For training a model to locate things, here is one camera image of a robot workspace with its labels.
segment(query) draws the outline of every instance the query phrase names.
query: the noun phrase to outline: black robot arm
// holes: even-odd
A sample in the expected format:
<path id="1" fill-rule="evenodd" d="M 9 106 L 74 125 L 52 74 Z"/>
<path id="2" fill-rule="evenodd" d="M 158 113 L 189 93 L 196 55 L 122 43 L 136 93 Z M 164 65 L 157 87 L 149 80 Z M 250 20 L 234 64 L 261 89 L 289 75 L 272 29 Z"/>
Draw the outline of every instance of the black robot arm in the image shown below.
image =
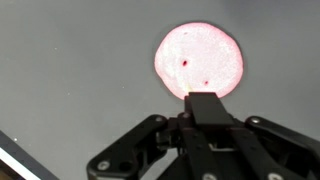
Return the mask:
<path id="1" fill-rule="evenodd" d="M 185 110 L 152 115 L 94 157 L 89 180 L 138 180 L 170 148 L 158 180 L 320 180 L 320 143 L 261 117 L 245 123 L 214 93 L 190 93 Z"/>

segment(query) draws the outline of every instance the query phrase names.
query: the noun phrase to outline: pink circular object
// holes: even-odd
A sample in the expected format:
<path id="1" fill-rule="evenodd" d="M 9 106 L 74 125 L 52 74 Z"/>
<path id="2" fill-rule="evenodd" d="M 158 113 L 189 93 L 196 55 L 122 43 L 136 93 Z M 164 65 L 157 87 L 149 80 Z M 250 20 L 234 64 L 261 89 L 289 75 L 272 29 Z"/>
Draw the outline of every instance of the pink circular object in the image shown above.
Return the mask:
<path id="1" fill-rule="evenodd" d="M 188 23 L 161 42 L 155 69 L 180 99 L 190 91 L 223 97 L 240 82 L 243 60 L 237 43 L 226 33 L 207 23 Z"/>

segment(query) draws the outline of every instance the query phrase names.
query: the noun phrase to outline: screw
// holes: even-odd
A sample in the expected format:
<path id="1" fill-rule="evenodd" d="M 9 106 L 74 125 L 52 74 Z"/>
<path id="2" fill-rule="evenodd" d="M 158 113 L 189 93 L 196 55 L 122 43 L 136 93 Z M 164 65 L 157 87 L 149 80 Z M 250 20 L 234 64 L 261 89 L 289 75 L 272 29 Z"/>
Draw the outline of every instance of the screw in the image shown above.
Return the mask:
<path id="1" fill-rule="evenodd" d="M 282 176 L 277 173 L 270 173 L 268 175 L 268 180 L 284 180 Z"/>
<path id="2" fill-rule="evenodd" d="M 251 121 L 256 124 L 260 123 L 260 119 L 258 118 L 252 118 Z"/>
<path id="3" fill-rule="evenodd" d="M 184 113 L 182 117 L 183 117 L 183 118 L 189 118 L 189 117 L 190 117 L 190 114 L 189 114 L 189 113 Z"/>
<path id="4" fill-rule="evenodd" d="M 98 164 L 98 170 L 100 171 L 105 171 L 110 167 L 110 162 L 109 161 L 101 161 Z"/>
<path id="5" fill-rule="evenodd" d="M 162 117 L 157 117 L 157 118 L 156 118 L 156 121 L 157 121 L 157 122 L 161 122 L 161 121 L 162 121 Z"/>
<path id="6" fill-rule="evenodd" d="M 203 175 L 202 180 L 218 180 L 218 179 L 213 174 L 206 173 Z"/>

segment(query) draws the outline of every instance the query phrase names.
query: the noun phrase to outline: gray table surface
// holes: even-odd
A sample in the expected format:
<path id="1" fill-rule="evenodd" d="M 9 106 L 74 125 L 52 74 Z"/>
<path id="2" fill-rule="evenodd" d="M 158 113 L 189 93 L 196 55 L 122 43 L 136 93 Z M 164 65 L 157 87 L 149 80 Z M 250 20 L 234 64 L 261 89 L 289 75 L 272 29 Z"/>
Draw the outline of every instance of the gray table surface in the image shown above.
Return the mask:
<path id="1" fill-rule="evenodd" d="M 320 1 L 0 0 L 0 127 L 63 180 L 150 114 L 183 102 L 153 56 L 176 25 L 209 21 L 240 44 L 245 74 L 222 99 L 320 140 Z M 174 153 L 144 179 L 154 179 Z"/>

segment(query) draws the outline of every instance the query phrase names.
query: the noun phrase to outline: dark spot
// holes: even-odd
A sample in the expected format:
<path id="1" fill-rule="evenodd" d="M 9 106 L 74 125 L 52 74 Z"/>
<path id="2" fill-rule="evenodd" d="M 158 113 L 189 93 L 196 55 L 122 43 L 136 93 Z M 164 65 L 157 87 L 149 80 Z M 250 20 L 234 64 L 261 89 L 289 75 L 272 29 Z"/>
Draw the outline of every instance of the dark spot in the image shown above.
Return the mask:
<path id="1" fill-rule="evenodd" d="M 187 64 L 188 64 L 188 61 L 184 60 L 182 63 L 182 66 L 187 66 Z"/>

